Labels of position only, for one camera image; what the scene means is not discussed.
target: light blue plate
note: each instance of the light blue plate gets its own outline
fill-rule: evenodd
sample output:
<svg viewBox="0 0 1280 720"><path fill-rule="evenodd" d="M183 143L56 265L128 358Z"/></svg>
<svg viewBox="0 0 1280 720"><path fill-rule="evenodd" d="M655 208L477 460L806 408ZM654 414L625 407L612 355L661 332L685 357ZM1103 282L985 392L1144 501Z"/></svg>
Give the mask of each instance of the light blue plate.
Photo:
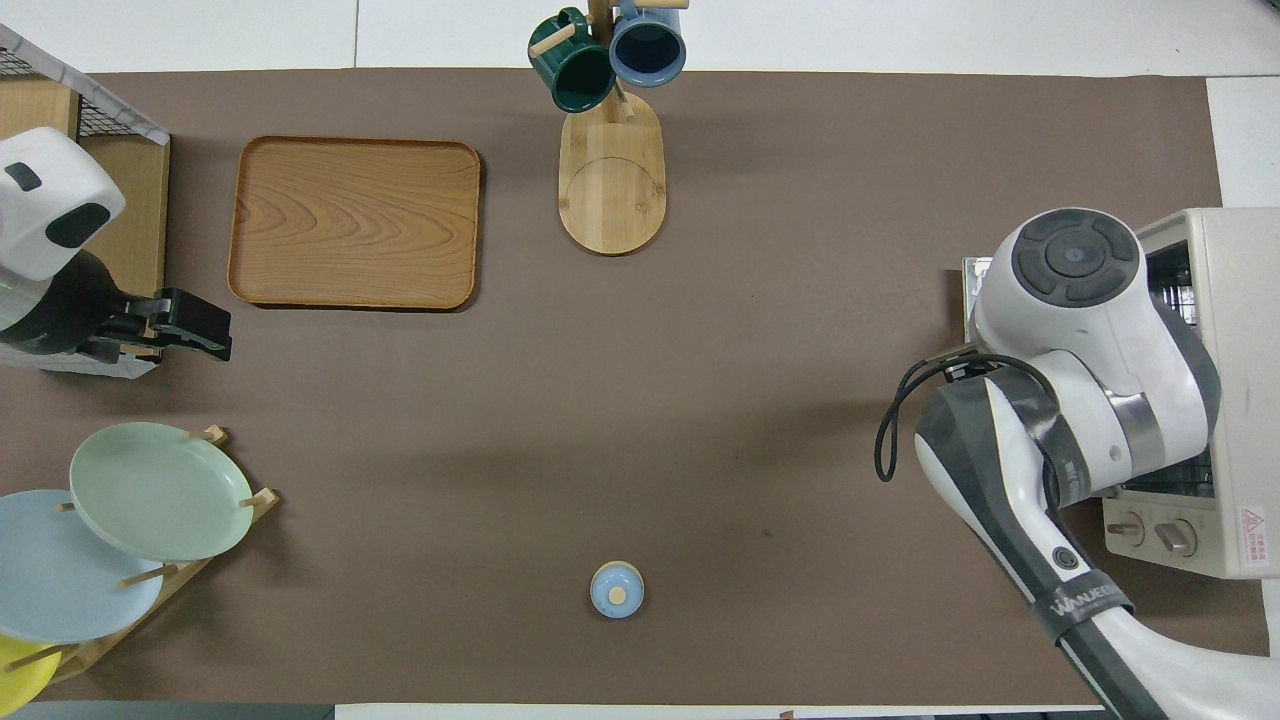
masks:
<svg viewBox="0 0 1280 720"><path fill-rule="evenodd" d="M630 618L644 602L644 578L630 562L605 562L591 578L591 605L614 620Z"/></svg>
<svg viewBox="0 0 1280 720"><path fill-rule="evenodd" d="M72 457L72 496L100 538L161 562L204 560L236 546L253 521L253 495L225 452L179 428L104 428Z"/></svg>
<svg viewBox="0 0 1280 720"><path fill-rule="evenodd" d="M0 633L67 644L109 635L142 618L161 579L115 584L160 566L120 552L78 512L59 512L72 495L33 489L0 497Z"/></svg>

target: yellow plate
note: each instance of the yellow plate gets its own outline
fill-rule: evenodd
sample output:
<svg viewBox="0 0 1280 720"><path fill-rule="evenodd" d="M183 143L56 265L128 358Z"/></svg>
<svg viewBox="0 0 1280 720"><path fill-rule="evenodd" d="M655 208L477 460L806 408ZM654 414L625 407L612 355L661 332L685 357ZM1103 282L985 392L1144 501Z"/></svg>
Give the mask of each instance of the yellow plate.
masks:
<svg viewBox="0 0 1280 720"><path fill-rule="evenodd" d="M58 664L61 661L63 653L50 655L26 667L8 673L4 671L4 666L14 660L22 660L33 652L40 652L46 647L49 646L0 635L0 717L27 705L40 694L40 691L45 689L45 685L54 676L54 671L58 670Z"/></svg>

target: wooden tray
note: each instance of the wooden tray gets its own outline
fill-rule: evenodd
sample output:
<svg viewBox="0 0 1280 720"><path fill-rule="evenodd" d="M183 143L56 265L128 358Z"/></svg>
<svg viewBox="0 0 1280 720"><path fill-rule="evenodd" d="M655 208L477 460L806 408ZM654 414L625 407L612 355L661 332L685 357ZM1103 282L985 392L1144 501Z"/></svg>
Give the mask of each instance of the wooden tray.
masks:
<svg viewBox="0 0 1280 720"><path fill-rule="evenodd" d="M460 142L259 137L227 282L257 305L449 310L475 286L480 156Z"/></svg>

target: wooden peg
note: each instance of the wooden peg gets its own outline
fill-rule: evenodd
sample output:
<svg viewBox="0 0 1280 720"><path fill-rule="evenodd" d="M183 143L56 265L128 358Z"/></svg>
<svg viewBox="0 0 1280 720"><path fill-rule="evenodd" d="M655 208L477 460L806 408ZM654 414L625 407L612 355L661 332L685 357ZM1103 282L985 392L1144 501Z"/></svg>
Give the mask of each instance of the wooden peg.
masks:
<svg viewBox="0 0 1280 720"><path fill-rule="evenodd" d="M220 425L209 425L200 432L187 430L187 437L206 441L214 447L221 447L227 442L228 434Z"/></svg>
<svg viewBox="0 0 1280 720"><path fill-rule="evenodd" d="M124 578L119 583L115 583L115 587L123 591L124 588L127 588L129 585L136 585L136 584L142 583L145 580L150 580L151 578L163 578L164 575L173 575L177 571L178 571L178 566L174 565L173 562L168 562L165 565L161 565L161 566L156 568L155 570L147 570L146 573L138 573L137 575L133 575L132 578Z"/></svg>
<svg viewBox="0 0 1280 720"><path fill-rule="evenodd" d="M621 0L609 0L609 4L617 8L621 5ZM687 10L689 0L636 0L636 8L653 8L653 9L669 9L669 10Z"/></svg>
<svg viewBox="0 0 1280 720"><path fill-rule="evenodd" d="M556 31L556 32L548 35L547 37L539 40L538 42L530 45L529 46L529 56L530 58L536 58L536 56L547 53L552 47L556 47L561 42L564 42L566 40L573 37L573 35L576 32L577 32L577 27L573 26L573 24L567 24L567 26L559 28L558 31Z"/></svg>
<svg viewBox="0 0 1280 720"><path fill-rule="evenodd" d="M630 120L636 117L636 111L631 109L631 102L627 102L627 94L622 90L621 82L613 81L613 92L618 96L618 106L622 108L625 119Z"/></svg>
<svg viewBox="0 0 1280 720"><path fill-rule="evenodd" d="M588 13L594 18L591 22L591 37L608 47L613 40L613 9L609 8L609 0L589 0Z"/></svg>
<svg viewBox="0 0 1280 720"><path fill-rule="evenodd" d="M19 657L18 660L14 660L13 662L6 664L4 666L4 671L5 673L13 673L14 670L20 670L20 669L26 667L27 665L31 665L33 662L40 662L41 660L51 656L51 655L58 655L59 652L65 652L65 651L72 650L74 647L76 647L74 644L51 644L51 646L46 647L45 650L41 650L41 651L37 651L37 652L33 652L33 653L28 655L27 657Z"/></svg>
<svg viewBox="0 0 1280 720"><path fill-rule="evenodd" d="M264 514L270 509L275 507L275 503L280 501L280 496L275 495L271 488L262 488L253 493L253 497L244 498L239 501L241 507L250 507L253 510L253 523L257 521Z"/></svg>

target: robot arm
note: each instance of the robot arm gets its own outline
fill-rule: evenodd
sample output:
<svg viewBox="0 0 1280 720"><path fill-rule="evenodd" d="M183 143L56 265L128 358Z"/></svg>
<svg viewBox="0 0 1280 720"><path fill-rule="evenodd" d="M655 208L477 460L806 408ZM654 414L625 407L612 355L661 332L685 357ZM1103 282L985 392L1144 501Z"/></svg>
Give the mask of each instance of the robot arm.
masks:
<svg viewBox="0 0 1280 720"><path fill-rule="evenodd" d="M115 363L120 345L230 359L230 314L178 288L138 297L82 250L124 196L54 128L0 141L0 345Z"/></svg>
<svg viewBox="0 0 1280 720"><path fill-rule="evenodd" d="M937 492L1119 717L1272 715L1280 661L1149 630L1057 521L1057 507L1194 456L1213 424L1216 370L1147 295L1133 232L1089 210L1033 218L997 251L974 324L1039 377L1006 368L938 392L915 433Z"/></svg>

